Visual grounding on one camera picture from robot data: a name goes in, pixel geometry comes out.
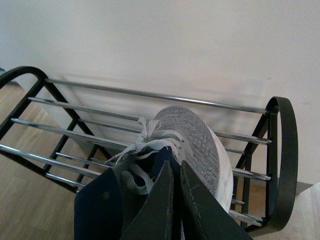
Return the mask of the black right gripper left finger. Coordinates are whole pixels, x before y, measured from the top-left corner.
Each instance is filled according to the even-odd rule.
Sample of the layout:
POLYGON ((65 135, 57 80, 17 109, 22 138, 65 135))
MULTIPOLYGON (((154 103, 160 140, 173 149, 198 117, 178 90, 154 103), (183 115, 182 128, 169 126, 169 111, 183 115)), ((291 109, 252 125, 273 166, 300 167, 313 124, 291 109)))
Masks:
POLYGON ((174 175, 165 161, 142 208, 122 234, 122 240, 170 240, 172 238, 174 175))

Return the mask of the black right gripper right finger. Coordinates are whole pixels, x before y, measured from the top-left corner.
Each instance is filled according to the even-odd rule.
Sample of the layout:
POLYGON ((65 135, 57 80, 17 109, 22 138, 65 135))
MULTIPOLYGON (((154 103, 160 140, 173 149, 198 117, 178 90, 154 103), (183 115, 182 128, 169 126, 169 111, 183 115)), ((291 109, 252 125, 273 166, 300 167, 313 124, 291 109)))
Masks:
POLYGON ((181 210, 186 240, 250 240, 186 161, 180 167, 181 210))

